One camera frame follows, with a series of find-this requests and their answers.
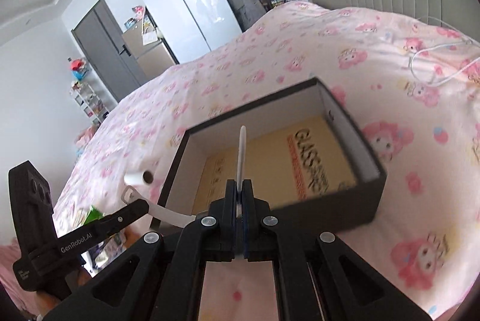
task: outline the open cardboard box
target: open cardboard box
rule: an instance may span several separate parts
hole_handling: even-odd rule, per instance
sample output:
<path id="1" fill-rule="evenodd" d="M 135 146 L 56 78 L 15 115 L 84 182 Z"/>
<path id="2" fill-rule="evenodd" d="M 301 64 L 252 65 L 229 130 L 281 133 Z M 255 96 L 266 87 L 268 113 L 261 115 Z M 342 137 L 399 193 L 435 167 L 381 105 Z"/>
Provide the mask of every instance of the open cardboard box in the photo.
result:
<path id="1" fill-rule="evenodd" d="M 386 173 L 317 78 L 188 129 L 158 204 L 191 215 L 223 198 L 226 179 L 236 177 L 242 125 L 247 128 L 245 178 L 252 179 L 255 198 L 268 201 L 272 215 L 315 234 L 373 220 Z M 151 228 L 174 230 L 156 219 Z"/>

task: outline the bedsheet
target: bedsheet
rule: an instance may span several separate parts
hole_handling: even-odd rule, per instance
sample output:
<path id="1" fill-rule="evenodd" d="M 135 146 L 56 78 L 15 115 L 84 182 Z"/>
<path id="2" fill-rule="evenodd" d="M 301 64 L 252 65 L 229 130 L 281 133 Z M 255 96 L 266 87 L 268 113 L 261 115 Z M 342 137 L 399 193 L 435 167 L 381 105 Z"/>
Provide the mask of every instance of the bedsheet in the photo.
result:
<path id="1" fill-rule="evenodd" d="M 184 131 L 208 118 L 318 76 L 357 122 L 388 172 L 375 220 L 341 238 L 437 318 L 466 295 L 480 271 L 480 56 L 455 30 L 375 10 L 275 8 L 231 43 L 173 66 L 111 112 L 80 157 L 55 206 L 59 235 L 94 205 L 122 207 L 126 171 L 149 168 L 156 201 Z M 148 230 L 149 217 L 134 225 Z M 201 320 L 275 320 L 268 263 L 207 268 Z"/>

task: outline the white stick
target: white stick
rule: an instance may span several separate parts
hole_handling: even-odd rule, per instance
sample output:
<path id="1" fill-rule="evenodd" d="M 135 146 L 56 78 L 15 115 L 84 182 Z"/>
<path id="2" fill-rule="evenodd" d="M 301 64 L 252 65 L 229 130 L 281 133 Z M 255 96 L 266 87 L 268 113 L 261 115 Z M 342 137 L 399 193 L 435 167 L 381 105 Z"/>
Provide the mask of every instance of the white stick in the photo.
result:
<path id="1" fill-rule="evenodd" d="M 247 128 L 240 128 L 240 141 L 238 142 L 238 162 L 237 162 L 237 192 L 242 191 L 243 176 L 245 174 L 245 152 L 247 150 Z"/>
<path id="2" fill-rule="evenodd" d="M 149 186 L 153 183 L 153 174 L 150 171 L 127 172 L 123 176 L 127 186 Z"/>
<path id="3" fill-rule="evenodd" d="M 148 214 L 152 217 L 159 219 L 160 221 L 168 222 L 170 225 L 175 227 L 186 227 L 190 222 L 195 221 L 194 215 L 184 215 L 169 209 L 166 209 L 163 206 L 159 206 L 150 202 L 148 199 L 143 198 L 136 189 L 132 186 L 127 186 L 121 195 L 121 200 L 126 204 L 131 204 L 137 199 L 143 199 L 148 203 Z"/>

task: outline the silver screw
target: silver screw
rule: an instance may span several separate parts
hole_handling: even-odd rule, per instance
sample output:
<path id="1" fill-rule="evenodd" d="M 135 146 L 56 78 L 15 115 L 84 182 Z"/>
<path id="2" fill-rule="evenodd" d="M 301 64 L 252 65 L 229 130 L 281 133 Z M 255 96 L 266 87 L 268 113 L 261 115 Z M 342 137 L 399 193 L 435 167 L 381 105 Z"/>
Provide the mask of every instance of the silver screw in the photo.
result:
<path id="1" fill-rule="evenodd" d="M 217 223 L 215 217 L 203 217 L 200 221 L 204 227 L 212 227 Z"/>
<path id="2" fill-rule="evenodd" d="M 143 241 L 145 241 L 147 244 L 153 244 L 160 239 L 160 236 L 158 233 L 155 232 L 149 232 L 143 237 Z"/>
<path id="3" fill-rule="evenodd" d="M 278 218 L 269 215 L 263 219 L 263 223 L 268 227 L 274 227 L 278 223 Z"/>
<path id="4" fill-rule="evenodd" d="M 323 242 L 334 242 L 335 241 L 335 235 L 333 233 L 330 233 L 330 232 L 323 232 L 320 235 L 320 240 L 322 240 Z"/>

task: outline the black door handle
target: black door handle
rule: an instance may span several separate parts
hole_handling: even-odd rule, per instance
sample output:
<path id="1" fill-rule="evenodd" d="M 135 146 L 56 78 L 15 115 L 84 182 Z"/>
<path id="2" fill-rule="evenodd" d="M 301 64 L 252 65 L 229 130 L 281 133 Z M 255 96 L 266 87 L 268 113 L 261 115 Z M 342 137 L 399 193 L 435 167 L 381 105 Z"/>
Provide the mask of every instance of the black door handle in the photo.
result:
<path id="1" fill-rule="evenodd" d="M 123 54 L 123 53 L 126 53 L 126 54 L 128 54 L 128 56 L 131 56 L 130 51 L 128 50 L 128 48 L 125 45 L 123 45 L 123 50 L 120 52 L 120 55 Z"/>

